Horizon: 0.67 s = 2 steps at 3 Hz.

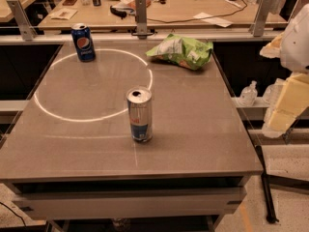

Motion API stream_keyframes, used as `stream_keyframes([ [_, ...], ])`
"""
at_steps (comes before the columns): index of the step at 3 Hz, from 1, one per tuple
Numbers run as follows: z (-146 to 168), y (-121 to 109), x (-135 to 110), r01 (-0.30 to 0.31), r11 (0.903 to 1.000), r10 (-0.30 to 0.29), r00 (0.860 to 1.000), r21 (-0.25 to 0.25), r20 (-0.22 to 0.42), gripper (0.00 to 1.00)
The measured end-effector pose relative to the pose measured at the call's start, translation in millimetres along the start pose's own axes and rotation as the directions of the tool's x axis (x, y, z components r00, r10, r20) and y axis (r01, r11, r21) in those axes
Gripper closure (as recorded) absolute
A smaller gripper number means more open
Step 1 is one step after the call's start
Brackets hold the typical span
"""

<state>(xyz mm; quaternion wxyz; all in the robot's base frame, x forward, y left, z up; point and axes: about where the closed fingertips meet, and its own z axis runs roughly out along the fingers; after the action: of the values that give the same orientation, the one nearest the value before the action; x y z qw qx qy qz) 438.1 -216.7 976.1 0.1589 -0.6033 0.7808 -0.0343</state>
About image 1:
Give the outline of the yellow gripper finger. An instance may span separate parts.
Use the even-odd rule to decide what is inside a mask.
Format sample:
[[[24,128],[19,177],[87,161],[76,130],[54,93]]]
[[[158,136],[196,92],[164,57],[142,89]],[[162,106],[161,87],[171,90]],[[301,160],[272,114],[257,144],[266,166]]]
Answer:
[[[279,58],[282,38],[283,34],[280,33],[270,43],[262,47],[260,55],[266,58]]]
[[[277,79],[270,96],[262,133],[269,138],[284,134],[309,106],[309,75],[293,72],[286,80]]]

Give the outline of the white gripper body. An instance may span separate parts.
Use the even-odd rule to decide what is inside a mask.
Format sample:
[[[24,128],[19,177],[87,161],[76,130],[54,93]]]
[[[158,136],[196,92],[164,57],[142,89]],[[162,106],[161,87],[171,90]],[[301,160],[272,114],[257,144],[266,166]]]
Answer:
[[[309,73],[309,4],[286,27],[280,45],[280,61],[291,72]]]

